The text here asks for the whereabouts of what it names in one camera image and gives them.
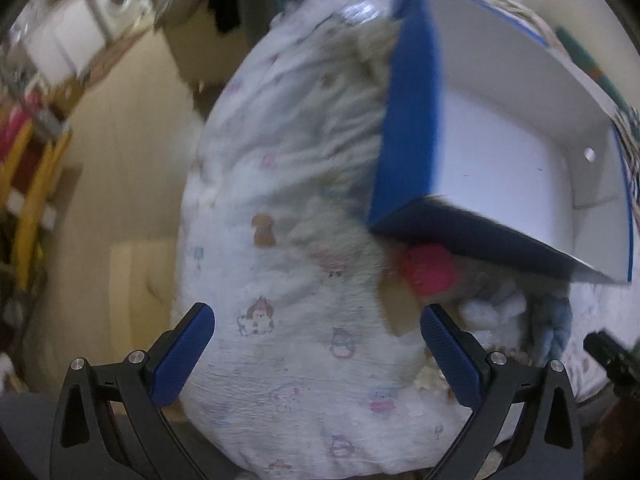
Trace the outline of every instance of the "pink object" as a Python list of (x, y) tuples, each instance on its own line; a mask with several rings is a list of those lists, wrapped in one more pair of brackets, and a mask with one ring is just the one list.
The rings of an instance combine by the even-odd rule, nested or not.
[(443, 292), (458, 278), (452, 254), (440, 244), (426, 244), (409, 249), (400, 266), (402, 275), (418, 296)]

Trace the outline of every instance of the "bed sheet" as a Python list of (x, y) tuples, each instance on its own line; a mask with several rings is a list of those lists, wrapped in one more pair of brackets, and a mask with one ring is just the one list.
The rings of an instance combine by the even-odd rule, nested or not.
[[(336, 15), (359, 1), (305, 0), (281, 18), (220, 96), (184, 190), (173, 318), (204, 301), (216, 330), (181, 400), (261, 478), (433, 466), (470, 414), (414, 385), (424, 341), (392, 335), (379, 306), (388, 254), (364, 221), (385, 85)], [(571, 286), (563, 360), (578, 399), (605, 381), (584, 335), (638, 336), (638, 283)]]

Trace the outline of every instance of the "screw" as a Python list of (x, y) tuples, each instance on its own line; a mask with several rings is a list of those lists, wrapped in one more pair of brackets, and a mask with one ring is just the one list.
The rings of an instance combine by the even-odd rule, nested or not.
[(564, 365), (558, 361), (558, 359), (551, 359), (551, 361), (549, 361), (549, 366), (551, 366), (551, 369), (555, 372), (561, 372), (564, 370)]
[(145, 353), (142, 350), (134, 350), (129, 354), (129, 362), (133, 365), (141, 363), (145, 358)]
[(492, 352), (491, 354), (491, 362), (496, 365), (505, 365), (507, 364), (507, 356), (502, 352)]
[(84, 359), (81, 357), (74, 359), (71, 361), (71, 369), (72, 370), (80, 370), (84, 366)]

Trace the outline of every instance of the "bed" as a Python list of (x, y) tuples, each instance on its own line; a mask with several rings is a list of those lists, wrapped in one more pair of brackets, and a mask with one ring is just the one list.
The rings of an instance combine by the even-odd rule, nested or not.
[[(304, 0), (279, 17), (216, 103), (184, 190), (173, 317), (204, 301), (216, 331), (181, 400), (260, 478), (433, 466), (470, 414), (436, 382), (415, 384), (424, 341), (417, 328), (393, 335), (380, 308), (392, 250), (364, 219), (386, 60), (368, 49), (375, 33), (363, 41), (340, 12), (362, 1)], [(384, 13), (390, 0), (367, 1)], [(606, 383), (585, 334), (607, 328), (631, 346), (640, 333), (635, 242), (630, 286), (570, 285), (562, 360), (578, 400)]]

